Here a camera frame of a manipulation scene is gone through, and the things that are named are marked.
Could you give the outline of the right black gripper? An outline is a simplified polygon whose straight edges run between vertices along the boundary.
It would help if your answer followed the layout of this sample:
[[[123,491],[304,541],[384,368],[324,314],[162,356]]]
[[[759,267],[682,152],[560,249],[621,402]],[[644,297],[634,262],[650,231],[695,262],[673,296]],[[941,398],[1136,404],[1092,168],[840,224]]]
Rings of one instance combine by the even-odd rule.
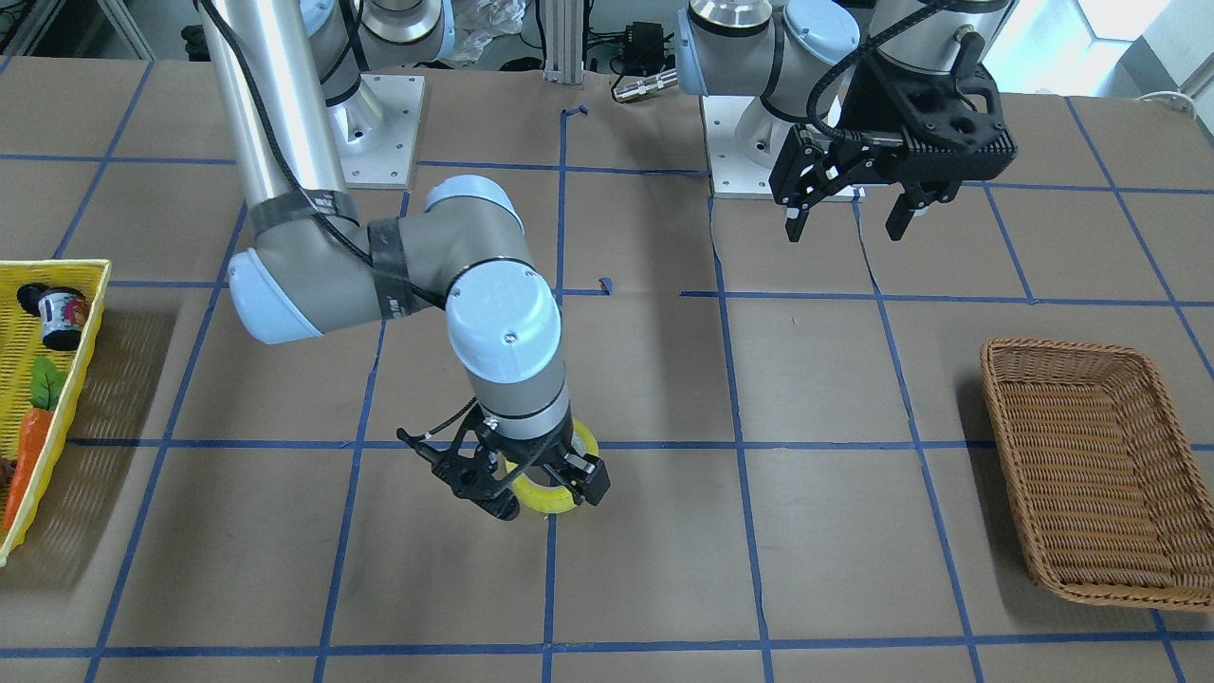
[[[437,427],[443,431],[458,425],[450,445],[442,450],[430,444],[431,432],[412,434],[399,428],[397,437],[430,463],[431,474],[450,488],[456,499],[472,502],[498,520],[512,522],[520,516],[522,505],[510,484],[532,466],[546,467],[552,474],[556,468],[571,471],[588,485],[584,503],[597,506],[605,499],[607,463],[607,476],[602,476],[592,472],[594,463],[577,459],[571,446],[573,420],[566,415],[558,427],[541,436],[512,438],[499,432],[503,422],[494,416],[455,414]]]

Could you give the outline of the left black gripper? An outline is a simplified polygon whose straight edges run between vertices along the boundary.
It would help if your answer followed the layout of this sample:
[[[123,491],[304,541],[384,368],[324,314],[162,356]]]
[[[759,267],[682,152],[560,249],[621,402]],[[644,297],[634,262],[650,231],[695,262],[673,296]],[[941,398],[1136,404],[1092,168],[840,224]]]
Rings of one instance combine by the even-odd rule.
[[[794,125],[770,173],[785,207],[785,238],[798,243],[809,212],[847,186],[901,183],[885,229],[901,241],[910,220],[952,203],[960,181],[993,180],[1019,156],[999,90],[985,66],[966,74],[910,72],[880,53],[855,67],[838,129],[841,141]]]

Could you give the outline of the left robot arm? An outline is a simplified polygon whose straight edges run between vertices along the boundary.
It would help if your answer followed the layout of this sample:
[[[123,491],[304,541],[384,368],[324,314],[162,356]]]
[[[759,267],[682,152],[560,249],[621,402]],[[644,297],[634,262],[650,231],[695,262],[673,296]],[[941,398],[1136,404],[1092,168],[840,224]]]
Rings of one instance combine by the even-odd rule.
[[[679,17],[680,86],[751,96],[788,124],[768,184],[799,241],[816,204],[847,186],[901,186],[898,241],[968,181],[993,180],[1019,146],[985,68],[1011,1],[875,1],[860,25],[836,1],[690,1]]]

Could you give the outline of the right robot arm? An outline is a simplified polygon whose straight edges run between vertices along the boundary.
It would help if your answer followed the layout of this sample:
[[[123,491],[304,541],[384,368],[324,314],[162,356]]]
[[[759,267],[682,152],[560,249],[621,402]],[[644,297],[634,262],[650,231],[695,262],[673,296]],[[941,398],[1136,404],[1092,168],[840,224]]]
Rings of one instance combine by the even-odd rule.
[[[254,245],[229,260],[231,301],[263,345],[319,338],[425,308],[446,315],[473,395],[444,450],[398,431],[431,472],[494,518],[599,505],[599,443],[575,420],[558,303],[503,186],[456,175],[422,212],[361,222],[344,158],[386,150],[367,73],[439,59],[448,1],[198,1]]]

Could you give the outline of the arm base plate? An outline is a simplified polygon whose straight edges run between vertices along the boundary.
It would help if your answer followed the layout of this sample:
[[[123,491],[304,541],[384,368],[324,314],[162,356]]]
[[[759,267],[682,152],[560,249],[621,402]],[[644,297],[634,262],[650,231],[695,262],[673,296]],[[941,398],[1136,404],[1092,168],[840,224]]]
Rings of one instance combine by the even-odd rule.
[[[770,175],[792,124],[773,116],[759,97],[707,96],[700,112],[711,195],[771,200]]]
[[[412,189],[425,92],[420,75],[364,74],[357,91],[327,108],[352,189]]]

